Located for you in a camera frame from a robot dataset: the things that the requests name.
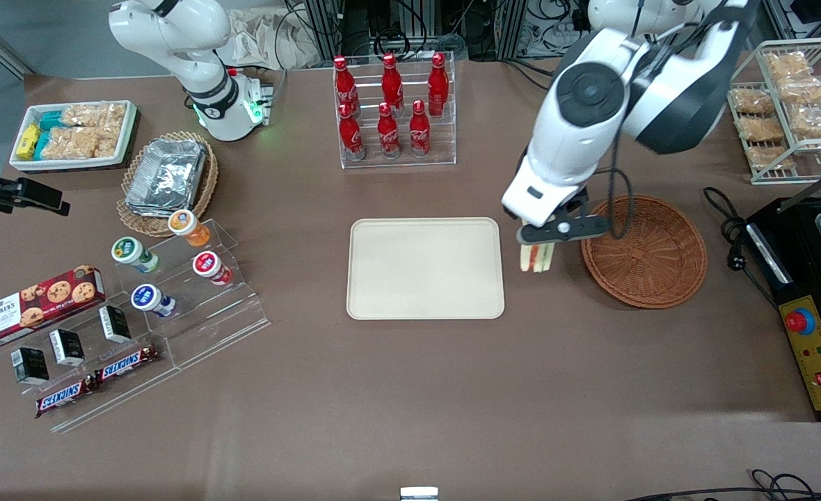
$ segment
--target red cookie box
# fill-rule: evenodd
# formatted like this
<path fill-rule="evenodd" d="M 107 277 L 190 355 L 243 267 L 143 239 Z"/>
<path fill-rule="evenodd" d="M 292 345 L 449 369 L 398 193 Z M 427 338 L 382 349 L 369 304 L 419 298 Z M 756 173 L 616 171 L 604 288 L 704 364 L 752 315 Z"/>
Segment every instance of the red cookie box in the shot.
<path fill-rule="evenodd" d="M 102 274 L 81 265 L 0 299 L 0 346 L 104 302 Z"/>

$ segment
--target round wicker basket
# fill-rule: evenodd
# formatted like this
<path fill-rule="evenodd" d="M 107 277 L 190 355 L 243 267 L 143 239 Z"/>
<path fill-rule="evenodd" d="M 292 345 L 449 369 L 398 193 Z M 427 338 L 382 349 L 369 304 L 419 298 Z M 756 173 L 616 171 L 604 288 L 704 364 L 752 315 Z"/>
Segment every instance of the round wicker basket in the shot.
<path fill-rule="evenodd" d="M 193 132 L 170 132 L 157 137 L 157 139 L 171 139 L 174 141 L 192 140 L 207 147 L 207 159 L 203 165 L 203 178 L 200 180 L 200 186 L 198 186 L 197 189 L 197 200 L 195 200 L 194 209 L 192 209 L 194 215 L 202 220 L 201 216 L 206 212 L 209 200 L 213 198 L 213 190 L 216 189 L 216 180 L 219 177 L 219 165 L 216 161 L 216 155 L 213 153 L 213 148 L 206 139 Z M 123 188 L 124 196 L 129 191 L 131 182 L 133 182 L 133 178 L 135 177 L 135 170 L 141 163 L 141 158 L 144 157 L 144 150 L 146 148 L 147 146 L 141 148 L 141 151 L 135 155 L 129 163 L 127 173 L 123 175 L 123 183 L 121 183 L 120 186 Z M 123 224 L 126 225 L 127 228 L 140 232 L 141 234 L 156 238 L 166 238 L 173 235 L 173 233 L 169 231 L 168 224 L 166 224 L 166 218 L 139 216 L 129 210 L 125 198 L 117 202 L 117 213 L 119 213 L 120 220 L 123 221 Z"/>
<path fill-rule="evenodd" d="M 615 228 L 627 216 L 627 197 L 615 199 Z M 580 242 L 583 260 L 596 282 L 615 298 L 639 308 L 670 308 L 698 291 L 707 273 L 707 250 L 692 222 L 671 204 L 633 196 L 630 231 Z M 605 215 L 607 202 L 594 209 Z"/>

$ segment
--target coca-cola bottle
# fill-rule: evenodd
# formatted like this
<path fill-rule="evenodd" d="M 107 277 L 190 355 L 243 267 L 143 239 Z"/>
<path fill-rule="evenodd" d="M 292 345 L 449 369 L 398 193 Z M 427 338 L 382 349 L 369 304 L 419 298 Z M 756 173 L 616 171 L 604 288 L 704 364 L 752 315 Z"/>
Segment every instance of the coca-cola bottle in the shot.
<path fill-rule="evenodd" d="M 388 102 L 379 104 L 379 145 L 383 148 L 383 156 L 388 159 L 397 159 L 401 155 L 401 145 L 398 144 L 398 124 L 392 117 L 392 107 Z"/>
<path fill-rule="evenodd" d="M 364 158 L 364 143 L 360 140 L 360 127 L 352 118 L 352 108 L 348 104 L 340 105 L 340 139 L 346 149 L 348 161 L 360 161 Z"/>
<path fill-rule="evenodd" d="M 417 99 L 413 102 L 413 117 L 410 117 L 410 150 L 417 158 L 429 155 L 429 117 L 426 117 L 426 104 Z"/>
<path fill-rule="evenodd" d="M 448 102 L 448 74 L 445 72 L 445 55 L 432 56 L 432 71 L 429 73 L 429 115 L 441 117 Z"/>
<path fill-rule="evenodd" d="M 383 69 L 383 99 L 392 109 L 392 117 L 401 117 L 404 114 L 404 86 L 395 69 L 395 54 L 385 53 Z"/>
<path fill-rule="evenodd" d="M 337 99 L 340 104 L 348 104 L 352 110 L 352 116 L 357 118 L 360 115 L 360 102 L 358 102 L 358 88 L 354 83 L 352 73 L 349 73 L 346 58 L 337 55 L 333 58 L 333 67 L 337 69 L 337 77 L 334 85 L 337 86 Z"/>

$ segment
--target white storage box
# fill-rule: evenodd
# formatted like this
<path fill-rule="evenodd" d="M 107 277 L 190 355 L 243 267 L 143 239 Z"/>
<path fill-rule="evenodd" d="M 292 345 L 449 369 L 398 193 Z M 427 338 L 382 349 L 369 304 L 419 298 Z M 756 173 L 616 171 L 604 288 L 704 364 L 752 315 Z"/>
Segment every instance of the white storage box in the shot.
<path fill-rule="evenodd" d="M 117 148 L 114 156 L 92 159 L 60 159 L 60 161 L 22 161 L 15 156 L 20 137 L 31 123 L 39 123 L 39 118 L 48 111 L 64 111 L 64 108 L 71 104 L 124 104 L 127 107 L 123 117 L 123 127 L 120 128 L 120 136 L 117 139 Z M 18 136 L 15 137 L 12 145 L 12 154 L 9 156 L 9 163 L 13 168 L 22 172 L 60 172 L 63 170 L 85 170 L 95 168 L 106 168 L 118 165 L 127 154 L 129 140 L 135 125 L 135 105 L 130 101 L 91 101 L 91 102 L 61 102 L 61 104 L 38 104 L 30 106 L 24 113 L 24 119 L 18 129 Z"/>

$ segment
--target acrylic bottle rack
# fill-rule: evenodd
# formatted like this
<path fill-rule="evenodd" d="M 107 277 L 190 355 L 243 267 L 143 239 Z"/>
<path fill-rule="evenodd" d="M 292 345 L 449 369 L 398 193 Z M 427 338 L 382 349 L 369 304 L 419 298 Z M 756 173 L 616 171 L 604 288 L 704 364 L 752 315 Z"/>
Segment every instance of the acrylic bottle rack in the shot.
<path fill-rule="evenodd" d="M 204 247 L 191 247 L 183 238 L 169 238 L 150 247 L 159 256 L 159 265 L 154 271 L 139 273 L 131 266 L 118 264 L 118 276 L 102 277 L 109 292 L 103 305 L 114 305 L 127 314 L 131 342 L 118 344 L 105 338 L 98 314 L 102 305 L 97 305 L 0 348 L 0 360 L 6 361 L 10 352 L 20 347 L 44 352 L 49 369 L 48 383 L 18 385 L 22 387 L 22 395 L 29 400 L 29 403 L 25 402 L 25 419 L 32 418 L 37 399 L 66 388 L 143 346 L 150 343 L 156 346 L 157 360 L 110 378 L 98 391 L 39 417 L 51 425 L 53 432 L 64 434 L 271 323 L 265 317 L 261 298 L 244 281 L 232 254 L 237 245 L 235 240 L 213 219 L 204 224 L 211 234 Z M 232 270 L 228 285 L 213 285 L 209 279 L 194 273 L 191 259 L 203 250 L 216 253 L 223 265 Z M 161 318 L 154 313 L 135 310 L 130 295 L 141 283 L 153 283 L 175 299 L 175 313 Z M 55 364 L 49 342 L 49 333 L 54 329 L 79 334 L 85 353 L 85 360 L 79 367 Z"/>
<path fill-rule="evenodd" d="M 383 64 L 375 56 L 347 56 L 349 71 L 356 80 L 358 100 L 360 101 L 360 136 L 367 154 L 360 161 L 350 161 L 346 149 L 340 140 L 340 115 L 337 114 L 340 100 L 333 89 L 334 116 L 337 118 L 337 146 L 340 149 L 340 163 L 343 168 L 359 167 L 399 167 L 412 165 L 436 165 L 457 163 L 457 71 L 454 54 L 445 52 L 445 72 L 448 74 L 448 102 L 441 117 L 429 117 L 429 136 L 432 149 L 424 158 L 417 158 L 411 152 L 411 104 L 416 99 L 423 99 L 429 110 L 429 73 L 432 70 L 432 54 L 408 55 L 398 61 L 398 73 L 404 84 L 404 114 L 395 118 L 398 123 L 398 139 L 401 142 L 401 155 L 395 159 L 386 159 L 380 152 L 379 133 L 376 124 L 379 122 L 379 104 L 383 101 L 381 80 Z"/>

